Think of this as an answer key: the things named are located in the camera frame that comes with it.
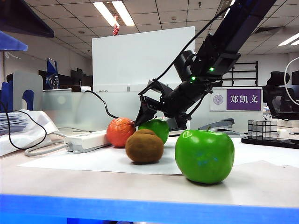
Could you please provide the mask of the blurred left gripper finger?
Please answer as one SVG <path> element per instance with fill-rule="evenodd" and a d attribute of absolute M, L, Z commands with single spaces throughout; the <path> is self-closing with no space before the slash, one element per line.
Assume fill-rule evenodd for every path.
<path fill-rule="evenodd" d="M 0 31 L 1 51 L 27 51 L 28 46 L 14 37 Z"/>
<path fill-rule="evenodd" d="M 54 31 L 23 0 L 0 2 L 0 29 L 12 33 L 54 37 Z"/>

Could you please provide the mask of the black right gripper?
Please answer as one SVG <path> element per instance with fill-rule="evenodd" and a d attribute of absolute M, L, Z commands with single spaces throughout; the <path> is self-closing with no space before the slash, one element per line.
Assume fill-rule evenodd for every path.
<path fill-rule="evenodd" d="M 135 126 L 153 119 L 157 110 L 161 110 L 166 117 L 169 117 L 170 134 L 181 134 L 187 129 L 187 120 L 178 115 L 186 112 L 193 104 L 211 92 L 212 86 L 208 82 L 183 81 L 174 90 L 161 83 L 161 102 L 147 96 L 140 96 L 141 104 L 135 119 Z"/>

